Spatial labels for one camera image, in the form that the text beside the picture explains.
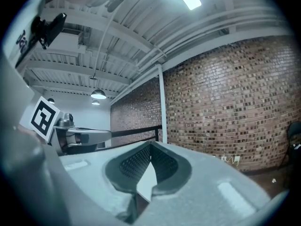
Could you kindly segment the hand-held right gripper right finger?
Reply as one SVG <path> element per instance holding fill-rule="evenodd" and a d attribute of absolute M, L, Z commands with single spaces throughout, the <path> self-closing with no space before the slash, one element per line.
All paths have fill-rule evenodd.
<path fill-rule="evenodd" d="M 220 159 L 176 145 L 161 146 L 184 157 L 192 172 L 176 193 L 153 197 L 137 226 L 249 225 L 271 202 L 257 183 Z"/>

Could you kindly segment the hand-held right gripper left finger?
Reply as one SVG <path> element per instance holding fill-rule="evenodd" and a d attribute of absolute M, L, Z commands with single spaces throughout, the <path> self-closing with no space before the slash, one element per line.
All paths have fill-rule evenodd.
<path fill-rule="evenodd" d="M 106 172 L 106 166 L 113 159 L 125 155 L 132 149 L 139 150 L 141 145 L 142 142 L 137 142 L 93 153 L 67 155 L 60 160 L 85 195 L 105 211 L 121 220 L 127 220 L 130 215 L 139 216 L 150 203 L 137 193 L 136 187 L 151 157 L 146 151 L 142 151 L 110 172 Z M 118 191 L 112 184 L 110 179 L 112 176 L 125 183 L 135 179 L 133 194 Z"/>

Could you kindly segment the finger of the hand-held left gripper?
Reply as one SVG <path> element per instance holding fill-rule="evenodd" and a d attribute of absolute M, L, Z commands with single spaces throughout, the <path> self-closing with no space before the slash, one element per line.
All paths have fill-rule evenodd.
<path fill-rule="evenodd" d="M 111 139 L 111 131 L 98 129 L 80 129 L 80 152 L 94 152 L 98 146 L 105 148 L 105 141 Z"/>

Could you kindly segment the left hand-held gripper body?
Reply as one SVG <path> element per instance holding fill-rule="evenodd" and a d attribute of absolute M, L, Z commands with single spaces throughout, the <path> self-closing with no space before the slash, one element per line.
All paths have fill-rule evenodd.
<path fill-rule="evenodd" d="M 19 125 L 19 131 L 33 136 L 42 144 L 52 146 L 58 155 L 80 154 L 80 134 L 73 131 L 75 126 L 62 126 L 64 114 L 40 97 L 29 119 L 29 128 Z"/>

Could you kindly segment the white ceiling air unit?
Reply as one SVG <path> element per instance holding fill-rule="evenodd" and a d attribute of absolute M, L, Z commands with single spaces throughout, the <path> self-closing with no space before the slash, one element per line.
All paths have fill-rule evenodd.
<path fill-rule="evenodd" d="M 79 24 L 65 23 L 63 31 L 68 32 L 70 34 L 77 34 L 79 36 L 79 44 L 90 47 L 90 37 L 92 28 Z"/>

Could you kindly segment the black body-worn device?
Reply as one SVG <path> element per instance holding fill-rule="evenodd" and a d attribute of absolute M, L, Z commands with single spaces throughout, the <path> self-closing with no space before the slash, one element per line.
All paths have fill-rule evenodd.
<path fill-rule="evenodd" d="M 46 22 L 41 18 L 35 17 L 31 25 L 32 38 L 30 39 L 30 47 L 32 48 L 37 42 L 46 50 L 54 39 L 63 30 L 63 26 L 67 15 L 65 13 L 58 14 L 52 22 Z"/>

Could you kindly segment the white vertical post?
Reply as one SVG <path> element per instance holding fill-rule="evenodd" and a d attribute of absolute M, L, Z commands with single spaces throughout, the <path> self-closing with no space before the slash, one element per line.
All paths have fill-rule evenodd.
<path fill-rule="evenodd" d="M 163 78 L 162 65 L 157 64 L 156 67 L 158 69 L 159 89 L 160 89 L 162 142 L 167 144 L 166 98 L 165 98 L 164 78 Z"/>

